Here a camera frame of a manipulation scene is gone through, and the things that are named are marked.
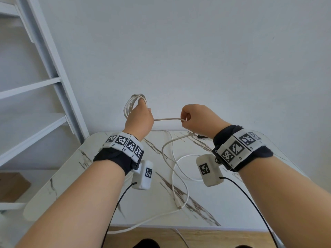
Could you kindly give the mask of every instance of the person's left hand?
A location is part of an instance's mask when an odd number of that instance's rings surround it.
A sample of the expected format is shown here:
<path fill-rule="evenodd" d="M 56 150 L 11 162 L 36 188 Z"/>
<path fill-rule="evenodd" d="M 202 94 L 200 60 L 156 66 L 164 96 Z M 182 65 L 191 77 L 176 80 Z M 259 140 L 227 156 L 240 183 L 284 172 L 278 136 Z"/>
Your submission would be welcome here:
<path fill-rule="evenodd" d="M 144 100 L 140 98 L 138 105 L 127 117 L 123 132 L 131 134 L 139 141 L 142 141 L 151 131 L 154 124 L 151 111 L 150 108 L 147 108 Z"/>

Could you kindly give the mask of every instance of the white marble table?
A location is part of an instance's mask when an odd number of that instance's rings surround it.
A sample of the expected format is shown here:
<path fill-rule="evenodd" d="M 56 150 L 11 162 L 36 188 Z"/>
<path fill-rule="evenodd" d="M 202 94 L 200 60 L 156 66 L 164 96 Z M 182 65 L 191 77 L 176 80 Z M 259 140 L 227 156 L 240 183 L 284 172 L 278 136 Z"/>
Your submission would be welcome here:
<path fill-rule="evenodd" d="M 255 132 L 271 148 L 275 155 L 292 168 L 301 172 L 290 160 L 274 146 L 264 135 Z M 27 220 L 37 220 L 45 210 L 81 175 L 92 163 L 99 148 L 112 132 L 99 132 L 91 135 L 42 189 L 30 200 L 24 209 Z M 187 131 L 171 131 L 173 138 L 187 134 Z M 154 174 L 151 188 L 147 191 L 130 189 L 123 197 L 116 210 L 112 225 L 129 226 L 148 219 L 159 213 L 176 209 L 171 191 L 171 169 L 161 156 L 161 148 L 170 140 L 169 133 L 152 131 L 144 139 L 143 159 L 154 163 Z M 187 154 L 206 154 L 213 148 L 211 139 L 198 139 L 191 136 L 174 142 L 176 158 Z M 170 163 L 174 165 L 171 155 L 171 145 L 165 148 Z M 195 163 L 196 156 L 190 156 L 180 161 L 187 175 L 201 179 Z M 221 166 L 224 176 L 233 179 L 247 193 L 238 174 L 227 171 Z M 174 176 L 176 194 L 186 198 L 186 190 L 182 182 Z M 184 209 L 172 215 L 163 216 L 148 222 L 144 226 L 184 227 L 195 229 L 222 230 L 256 230 L 265 231 L 266 227 L 245 195 L 230 181 L 224 181 L 218 186 L 206 187 L 203 182 L 186 180 L 189 188 L 189 200 Z M 130 185 L 131 179 L 125 182 L 122 193 Z"/>

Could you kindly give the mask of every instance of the black cable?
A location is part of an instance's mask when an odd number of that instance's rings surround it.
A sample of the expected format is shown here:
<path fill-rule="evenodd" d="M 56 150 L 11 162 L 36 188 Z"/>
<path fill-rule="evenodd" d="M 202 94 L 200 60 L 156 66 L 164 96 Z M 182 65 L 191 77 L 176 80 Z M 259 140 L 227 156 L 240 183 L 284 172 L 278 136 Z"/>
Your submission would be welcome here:
<path fill-rule="evenodd" d="M 122 200 L 124 194 L 127 192 L 127 190 L 130 189 L 131 186 L 133 186 L 133 185 L 135 185 L 135 184 L 137 184 L 137 183 L 135 182 L 135 183 L 130 184 L 129 187 L 126 188 L 125 192 L 123 192 L 122 196 L 119 198 L 119 201 L 117 202 L 117 205 L 116 205 L 116 207 L 115 207 L 114 213 L 115 213 L 115 211 L 116 211 L 116 209 L 117 209 L 117 207 L 118 207 L 118 205 L 119 205 L 119 202 L 121 202 L 121 200 Z M 109 228 L 109 226 L 110 226 L 110 223 L 112 222 L 112 219 L 113 219 L 114 213 L 113 213 L 113 215 L 112 215 L 112 218 L 110 219 L 109 225 L 107 226 L 107 230 L 106 230 L 106 233 L 105 233 L 104 239 L 103 239 L 103 241 L 102 241 L 101 248 L 102 248 L 103 245 L 105 244 L 105 240 L 106 240 L 106 237 L 107 237 L 108 228 Z"/>
<path fill-rule="evenodd" d="M 260 216 L 261 216 L 261 218 L 262 218 L 262 220 L 263 220 L 263 222 L 265 223 L 265 225 L 267 226 L 267 228 L 268 228 L 268 231 L 269 231 L 269 233 L 270 233 L 270 235 L 271 235 L 271 237 L 272 237 L 272 240 L 273 240 L 273 242 L 275 243 L 275 246 L 278 248 L 278 245 L 277 245 L 277 242 L 276 242 L 276 240 L 275 240 L 275 237 L 273 236 L 273 234 L 272 234 L 272 232 L 271 232 L 271 230 L 270 230 L 270 228 L 269 228 L 269 226 L 268 226 L 268 224 L 267 224 L 267 222 L 266 222 L 266 220 L 264 219 L 264 217 L 262 216 L 262 214 L 261 214 L 261 212 L 259 211 L 259 209 L 257 208 L 257 206 L 254 204 L 254 202 L 250 199 L 250 197 L 246 194 L 246 192 L 244 192 L 244 190 L 239 186 L 239 185 L 237 185 L 236 184 L 236 182 L 234 182 L 233 180 L 231 180 L 231 179 L 229 179 L 229 178 L 226 178 L 226 177 L 219 177 L 220 179 L 227 179 L 227 180 L 229 180 L 229 181 L 231 181 L 232 183 L 234 183 L 244 194 L 245 194 L 245 196 L 249 199 L 249 201 L 253 204 L 253 206 L 255 207 L 255 209 L 258 211 L 258 213 L 260 214 Z"/>

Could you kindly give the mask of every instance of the person's right arm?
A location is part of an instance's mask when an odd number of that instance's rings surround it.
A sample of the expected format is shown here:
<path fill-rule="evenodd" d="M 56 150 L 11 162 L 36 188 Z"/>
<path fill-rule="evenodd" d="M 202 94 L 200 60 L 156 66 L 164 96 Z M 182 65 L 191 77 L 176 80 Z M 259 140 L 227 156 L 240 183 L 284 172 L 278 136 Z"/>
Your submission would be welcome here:
<path fill-rule="evenodd" d="M 185 129 L 211 139 L 231 125 L 199 104 L 184 106 L 181 118 Z M 274 156 L 255 159 L 239 175 L 287 248 L 331 247 L 331 194 Z"/>

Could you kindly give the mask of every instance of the person's left arm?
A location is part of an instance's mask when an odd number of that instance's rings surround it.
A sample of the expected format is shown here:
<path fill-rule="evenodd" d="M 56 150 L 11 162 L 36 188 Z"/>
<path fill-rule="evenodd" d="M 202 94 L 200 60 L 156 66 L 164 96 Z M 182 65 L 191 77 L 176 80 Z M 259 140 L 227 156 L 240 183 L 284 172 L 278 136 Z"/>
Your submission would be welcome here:
<path fill-rule="evenodd" d="M 153 123 L 151 110 L 140 99 L 123 131 L 142 141 Z M 124 177 L 124 170 L 110 160 L 93 162 L 33 224 L 16 247 L 100 247 Z"/>

